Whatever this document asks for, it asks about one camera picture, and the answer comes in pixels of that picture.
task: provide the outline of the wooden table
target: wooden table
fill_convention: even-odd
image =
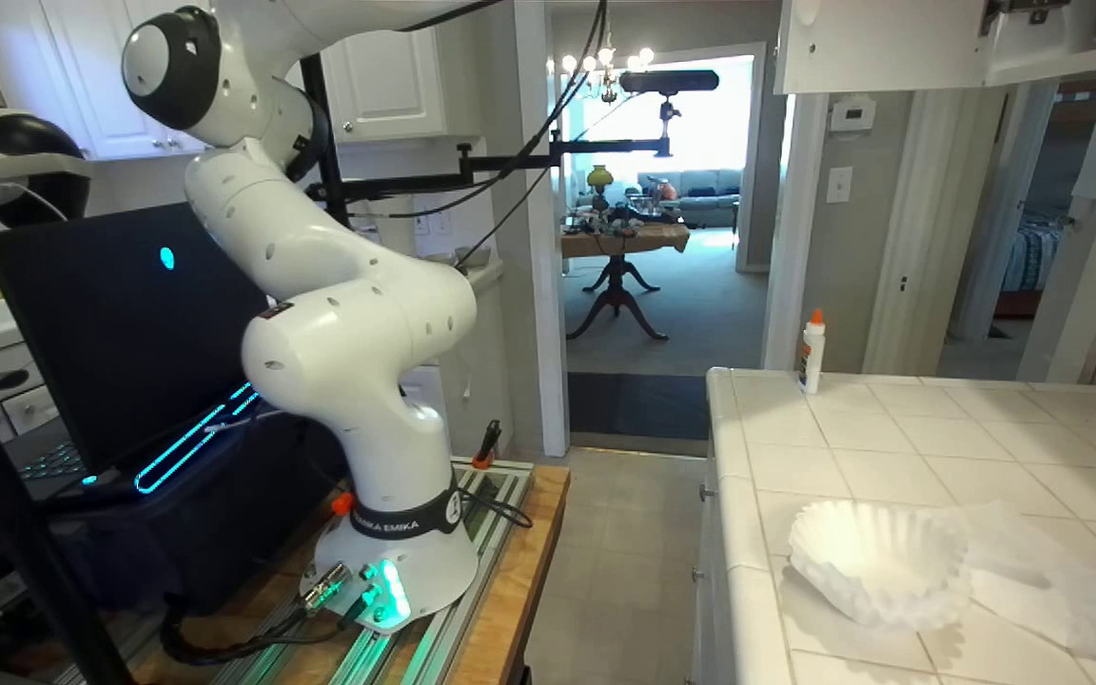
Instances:
[[[525,492],[522,511],[531,516],[531,527],[511,527],[503,540],[503,550],[481,586],[481,602],[473,610],[473,621],[459,635],[459,645],[450,662],[445,680],[459,685],[503,685],[522,680],[522,652],[538,618],[538,602],[550,567],[563,502],[568,502],[568,469],[531,469],[531,484]],[[184,631],[189,644],[227,644],[254,635],[267,629],[267,621],[297,593],[300,567],[312,557],[312,544],[300,544],[264,586],[236,597],[226,612],[186,621]],[[418,638],[418,629],[408,629],[396,635],[391,666],[385,670],[385,680],[398,680],[402,662],[410,659],[410,645]],[[288,652],[288,659],[279,670],[279,680],[316,685],[335,675],[342,656],[350,652],[350,638],[326,638]],[[213,680],[215,670],[195,670],[171,662],[160,645],[148,645],[141,659],[129,662],[136,680]]]
[[[649,284],[635,264],[628,264],[628,250],[658,250],[658,248],[672,248],[686,250],[690,248],[690,228],[686,224],[635,224],[633,231],[563,231],[561,234],[561,250],[571,256],[606,256],[609,264],[602,266],[602,272],[593,279],[593,284],[587,284],[587,293],[593,293],[602,283],[606,288],[596,293],[596,299],[590,305],[587,318],[571,331],[571,340],[578,340],[593,316],[602,308],[611,308],[611,316],[620,316],[620,308],[633,313],[633,318],[649,335],[649,340],[666,340],[661,331],[649,326],[649,318],[640,313],[635,298],[625,288],[625,272],[633,272],[648,293],[658,293],[658,284]]]

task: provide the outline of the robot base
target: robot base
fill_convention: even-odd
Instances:
[[[339,593],[326,582],[359,576],[361,593],[361,629],[398,631],[402,625],[450,610],[477,582],[477,544],[464,524],[453,533],[421,533],[410,540],[375,540],[359,533],[350,521],[339,521],[319,533],[316,559],[304,576],[304,593],[319,590],[319,610],[345,618],[355,597]]]

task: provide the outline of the light switch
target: light switch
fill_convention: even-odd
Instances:
[[[848,200],[848,198],[854,198],[854,167],[828,167],[826,200]]]

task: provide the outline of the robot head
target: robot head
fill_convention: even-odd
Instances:
[[[81,144],[53,122],[0,108],[0,156],[34,156],[34,153],[84,158]],[[92,182],[86,176],[37,172],[32,177],[19,177],[19,187],[25,187],[25,194],[0,207],[0,220],[6,228],[53,224],[58,215],[48,207],[58,207],[66,215],[84,215]]]

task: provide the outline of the couch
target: couch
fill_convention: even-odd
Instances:
[[[742,200],[742,167],[696,167],[696,172],[644,172],[635,182],[649,194],[656,182],[678,191],[678,213],[690,228],[734,228]]]

